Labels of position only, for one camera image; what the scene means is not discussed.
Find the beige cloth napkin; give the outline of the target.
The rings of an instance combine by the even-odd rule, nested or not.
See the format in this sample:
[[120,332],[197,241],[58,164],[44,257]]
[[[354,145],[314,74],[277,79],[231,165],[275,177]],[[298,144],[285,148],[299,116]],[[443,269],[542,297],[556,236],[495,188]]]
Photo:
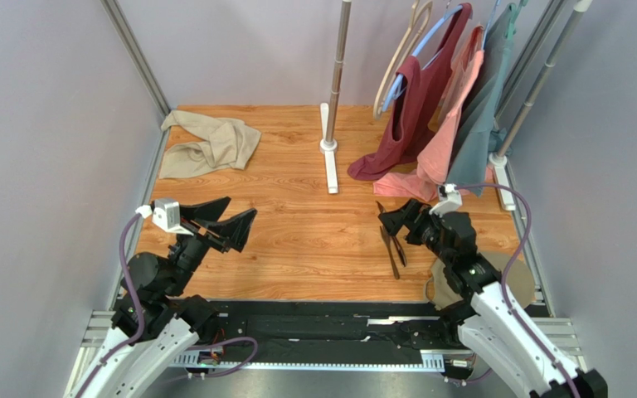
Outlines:
[[179,127],[197,138],[167,149],[159,168],[160,179],[200,177],[223,169],[244,170],[255,153],[261,132],[241,119],[213,118],[173,110],[161,125],[166,131]]

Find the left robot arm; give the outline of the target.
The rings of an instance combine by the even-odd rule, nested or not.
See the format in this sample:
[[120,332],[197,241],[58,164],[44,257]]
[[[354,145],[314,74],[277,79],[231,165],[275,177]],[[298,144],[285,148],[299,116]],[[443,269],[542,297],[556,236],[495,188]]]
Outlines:
[[[91,364],[72,387],[71,397],[139,397],[189,350],[207,353],[218,363],[225,346],[253,337],[225,339],[220,314],[200,295],[182,296],[209,251],[244,250],[257,210],[226,220],[229,197],[182,205],[171,198],[139,207],[124,227],[119,257],[125,293],[114,303],[111,324]],[[129,230],[149,219],[176,241],[166,256],[151,252],[127,255]]]

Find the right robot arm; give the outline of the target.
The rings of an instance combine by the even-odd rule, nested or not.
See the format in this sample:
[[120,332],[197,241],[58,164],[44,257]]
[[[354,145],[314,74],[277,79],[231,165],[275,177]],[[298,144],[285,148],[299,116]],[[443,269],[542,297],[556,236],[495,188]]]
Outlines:
[[461,301],[439,310],[440,334],[482,358],[518,397],[606,397],[608,384],[556,347],[510,293],[503,274],[479,252],[465,212],[440,215],[410,199],[379,220],[393,237],[424,245],[444,264],[448,286]]

